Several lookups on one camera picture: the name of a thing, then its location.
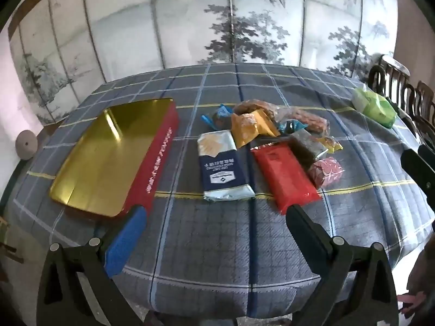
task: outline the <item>blue gripper pad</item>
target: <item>blue gripper pad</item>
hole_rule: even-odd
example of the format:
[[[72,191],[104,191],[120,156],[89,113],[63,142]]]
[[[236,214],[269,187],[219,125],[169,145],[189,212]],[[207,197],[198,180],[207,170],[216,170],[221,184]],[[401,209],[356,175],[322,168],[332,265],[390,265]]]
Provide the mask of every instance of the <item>blue gripper pad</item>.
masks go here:
[[[110,278],[122,272],[146,225],[147,211],[136,206],[127,213],[118,229],[103,237],[101,259]]]

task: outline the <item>blue candy wrapper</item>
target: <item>blue candy wrapper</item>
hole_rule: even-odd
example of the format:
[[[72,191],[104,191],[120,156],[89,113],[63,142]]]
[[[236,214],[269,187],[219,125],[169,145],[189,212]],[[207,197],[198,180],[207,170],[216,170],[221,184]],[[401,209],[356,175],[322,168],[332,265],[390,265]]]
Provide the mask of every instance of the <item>blue candy wrapper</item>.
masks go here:
[[[212,117],[201,115],[202,121],[209,125],[215,131],[231,129],[231,114],[233,110],[228,106],[221,104],[213,113]]]
[[[303,124],[295,119],[284,120],[278,124],[278,130],[281,134],[295,133],[296,131],[302,130],[306,127],[308,127],[307,124]]]

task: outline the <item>red snack package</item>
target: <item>red snack package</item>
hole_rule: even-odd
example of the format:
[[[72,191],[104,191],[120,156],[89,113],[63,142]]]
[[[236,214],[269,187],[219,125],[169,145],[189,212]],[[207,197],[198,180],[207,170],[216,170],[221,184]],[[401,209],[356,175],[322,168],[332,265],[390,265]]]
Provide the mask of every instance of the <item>red snack package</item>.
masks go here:
[[[291,205],[306,205],[320,199],[286,143],[268,144],[251,149],[275,198],[279,212],[284,215]]]
[[[337,181],[341,178],[343,172],[344,169],[334,158],[327,157],[314,163],[308,170],[308,175],[310,175],[316,187],[319,188]]]

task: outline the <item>plaid tablecloth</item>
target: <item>plaid tablecloth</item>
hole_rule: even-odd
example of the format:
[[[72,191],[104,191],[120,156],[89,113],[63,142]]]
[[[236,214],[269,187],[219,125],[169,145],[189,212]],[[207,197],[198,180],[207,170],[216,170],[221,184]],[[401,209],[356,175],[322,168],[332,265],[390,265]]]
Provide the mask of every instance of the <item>plaid tablecloth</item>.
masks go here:
[[[352,109],[361,84],[305,68],[213,64],[167,69],[102,85],[51,136],[36,155],[7,210],[12,223],[43,246],[85,244],[101,236],[96,222],[53,202],[48,189],[84,130],[108,106],[172,97],[180,128],[159,182],[147,229],[123,273],[114,278],[125,297],[147,308],[182,316],[265,318],[302,307],[319,277],[308,268],[285,225],[249,146],[238,151],[256,198],[208,203],[196,139],[210,129],[200,120],[220,103],[261,99],[294,105],[329,120],[344,147],[333,156],[345,172],[304,207],[332,236],[369,246],[381,242],[391,266],[421,243],[433,213],[404,173],[400,155],[417,142],[397,120],[388,130]]]

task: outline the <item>snack package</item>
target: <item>snack package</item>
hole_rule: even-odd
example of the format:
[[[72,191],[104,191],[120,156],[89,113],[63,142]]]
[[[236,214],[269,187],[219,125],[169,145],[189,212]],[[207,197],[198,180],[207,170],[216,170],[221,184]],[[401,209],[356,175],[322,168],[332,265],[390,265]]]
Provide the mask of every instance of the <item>snack package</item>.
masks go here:
[[[344,169],[332,157],[321,159],[308,170],[308,175],[316,188],[325,187],[341,178]]]
[[[211,118],[208,115],[201,115],[201,119],[215,131],[230,130],[232,113],[231,108],[221,104]]]
[[[251,149],[284,215],[291,205],[306,205],[320,199],[315,187],[285,143]]]
[[[321,137],[317,139],[317,141],[323,144],[328,149],[328,153],[331,154],[335,151],[343,149],[343,146],[339,142],[337,142],[332,136]]]
[[[393,127],[397,114],[389,101],[382,95],[366,89],[365,86],[364,88],[356,88],[352,95],[352,104],[358,112],[377,123],[386,128]]]
[[[231,201],[255,196],[246,183],[230,131],[203,133],[198,138],[198,153],[206,200]]]
[[[278,114],[279,106],[267,102],[263,102],[258,99],[250,99],[244,100],[241,103],[237,104],[233,108],[234,114],[242,115],[248,114],[255,110],[262,110],[268,116],[270,120],[275,120],[275,116]]]
[[[306,127],[308,127],[307,124],[303,124],[299,120],[295,119],[283,120],[278,124],[278,130],[282,134],[295,133],[296,131],[302,130]]]
[[[231,133],[237,148],[251,142],[258,135],[279,136],[279,131],[261,109],[250,114],[233,114],[231,122]]]
[[[306,170],[328,153],[328,149],[305,129],[292,133],[288,138],[288,145]]]
[[[296,119],[303,124],[307,124],[307,130],[320,133],[324,136],[329,135],[329,123],[326,119],[306,112],[305,110],[295,108],[294,106],[289,107],[279,107],[278,113],[275,116],[275,121],[280,123],[286,119]]]

